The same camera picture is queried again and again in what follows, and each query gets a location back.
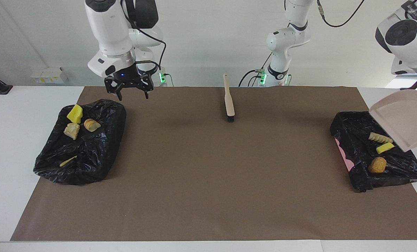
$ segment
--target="brown table mat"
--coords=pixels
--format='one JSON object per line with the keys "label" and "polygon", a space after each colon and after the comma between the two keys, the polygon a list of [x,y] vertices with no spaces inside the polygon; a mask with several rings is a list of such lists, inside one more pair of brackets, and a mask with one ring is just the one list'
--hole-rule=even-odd
{"label": "brown table mat", "polygon": [[[364,111],[356,88],[123,90],[127,121],[108,178],[41,178],[12,241],[417,239],[412,185],[355,193],[329,128]],[[79,104],[115,99],[86,87]]]}

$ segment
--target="pink dustpan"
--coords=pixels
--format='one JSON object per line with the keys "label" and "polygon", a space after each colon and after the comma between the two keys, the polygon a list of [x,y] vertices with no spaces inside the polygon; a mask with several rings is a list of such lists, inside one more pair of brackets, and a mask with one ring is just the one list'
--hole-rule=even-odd
{"label": "pink dustpan", "polygon": [[404,152],[417,147],[417,90],[391,94],[369,112]]}

